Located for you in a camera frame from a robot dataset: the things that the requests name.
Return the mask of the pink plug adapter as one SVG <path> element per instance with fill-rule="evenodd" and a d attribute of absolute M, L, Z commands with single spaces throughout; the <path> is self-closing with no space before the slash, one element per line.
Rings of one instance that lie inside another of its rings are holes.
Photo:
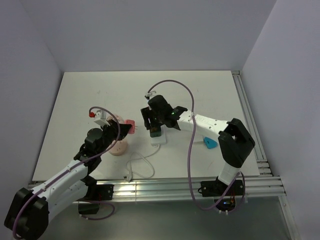
<path fill-rule="evenodd" d="M 132 120 L 132 119 L 126 119 L 124 121 L 124 123 L 126 125 L 130 125 L 130 129 L 128 131 L 128 134 L 133 135 L 135 133 L 136 129 L 137 129 L 136 122 L 134 120 Z"/>

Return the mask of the dark green cube plug adapter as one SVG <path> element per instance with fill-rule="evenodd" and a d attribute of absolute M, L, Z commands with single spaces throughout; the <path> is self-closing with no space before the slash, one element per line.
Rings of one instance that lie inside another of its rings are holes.
<path fill-rule="evenodd" d="M 151 127 L 149 130 L 149 135 L 151 138 L 157 138 L 162 135 L 162 129 L 160 126 Z"/>

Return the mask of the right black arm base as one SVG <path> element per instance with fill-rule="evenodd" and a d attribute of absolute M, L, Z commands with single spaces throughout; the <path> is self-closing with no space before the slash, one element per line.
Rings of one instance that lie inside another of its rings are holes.
<path fill-rule="evenodd" d="M 204 198 L 217 197 L 217 199 L 214 199 L 214 202 L 216 203 L 227 187 L 227 185 L 216 179 L 210 181 L 201 181 L 200 188 L 197 191 Z M 235 180 L 227 191 L 225 197 L 215 206 L 215 208 L 225 213 L 235 210 L 237 205 L 244 201 L 246 193 L 245 190 L 245 181 Z"/>

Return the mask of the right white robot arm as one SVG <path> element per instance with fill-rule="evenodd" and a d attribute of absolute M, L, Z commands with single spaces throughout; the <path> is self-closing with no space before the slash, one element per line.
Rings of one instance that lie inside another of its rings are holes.
<path fill-rule="evenodd" d="M 148 106 L 140 111 L 148 131 L 166 126 L 218 142 L 225 164 L 217 177 L 216 189 L 222 195 L 229 194 L 234 188 L 235 177 L 256 145 L 242 121 L 213 119 L 182 106 L 173 108 L 162 95 L 148 93 L 145 98 Z"/>

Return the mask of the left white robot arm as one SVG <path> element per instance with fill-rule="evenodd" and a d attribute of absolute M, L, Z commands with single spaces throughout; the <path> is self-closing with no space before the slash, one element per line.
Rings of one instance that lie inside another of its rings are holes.
<path fill-rule="evenodd" d="M 95 198 L 97 181 L 90 174 L 101 163 L 101 156 L 123 140 L 132 127 L 110 119 L 106 125 L 90 129 L 79 152 L 63 170 L 32 189 L 18 190 L 4 220 L 13 238 L 37 240 L 66 207 L 77 200 Z"/>

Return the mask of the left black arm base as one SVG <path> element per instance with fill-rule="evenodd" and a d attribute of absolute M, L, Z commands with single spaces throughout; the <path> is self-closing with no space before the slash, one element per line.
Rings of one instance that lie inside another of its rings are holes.
<path fill-rule="evenodd" d="M 113 184 L 98 184 L 88 188 L 89 193 L 78 201 L 77 210 L 82 218 L 89 220 L 104 220 L 112 216 L 116 210 L 115 206 L 109 201 L 113 198 Z M 111 212 L 105 217 L 93 218 L 90 215 L 96 215 L 102 208 L 111 207 Z"/>

